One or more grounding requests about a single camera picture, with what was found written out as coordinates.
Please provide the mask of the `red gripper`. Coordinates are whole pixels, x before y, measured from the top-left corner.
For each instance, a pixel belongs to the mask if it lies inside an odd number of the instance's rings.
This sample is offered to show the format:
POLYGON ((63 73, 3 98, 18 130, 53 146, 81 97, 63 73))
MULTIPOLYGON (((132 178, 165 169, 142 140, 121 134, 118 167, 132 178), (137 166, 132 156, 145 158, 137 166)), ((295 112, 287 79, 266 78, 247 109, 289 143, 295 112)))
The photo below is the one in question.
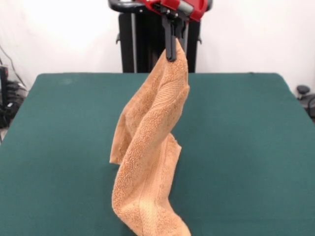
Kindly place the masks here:
MULTIPOLYGON (((145 6, 157 14, 171 14, 183 19, 200 21, 206 12, 205 0, 146 0, 145 6)), ((162 15, 162 25, 165 32, 165 55, 168 61, 175 61, 176 37, 182 48, 185 47, 185 21, 177 19, 175 27, 173 20, 162 15)))

